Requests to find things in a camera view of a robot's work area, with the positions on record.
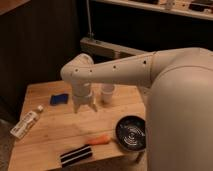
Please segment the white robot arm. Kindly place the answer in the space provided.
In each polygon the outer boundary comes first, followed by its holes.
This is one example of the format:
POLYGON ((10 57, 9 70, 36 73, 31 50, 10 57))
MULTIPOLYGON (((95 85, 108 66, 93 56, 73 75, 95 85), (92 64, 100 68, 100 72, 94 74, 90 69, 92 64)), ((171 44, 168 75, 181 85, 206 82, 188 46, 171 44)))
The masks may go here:
POLYGON ((94 63, 81 53, 60 71, 76 107, 93 83, 149 89, 147 171, 213 171, 213 51, 179 48, 94 63))

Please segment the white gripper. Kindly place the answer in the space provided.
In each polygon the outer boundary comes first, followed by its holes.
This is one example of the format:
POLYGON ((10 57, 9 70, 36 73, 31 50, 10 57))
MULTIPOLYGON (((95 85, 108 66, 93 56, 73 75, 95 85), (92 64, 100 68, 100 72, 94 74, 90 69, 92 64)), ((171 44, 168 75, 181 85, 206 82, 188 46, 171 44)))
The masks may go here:
POLYGON ((97 106, 95 103, 91 103, 93 100, 93 93, 90 83, 74 84, 72 86, 72 98, 74 101, 74 113, 78 113, 80 105, 89 104, 90 107, 97 112, 97 106))

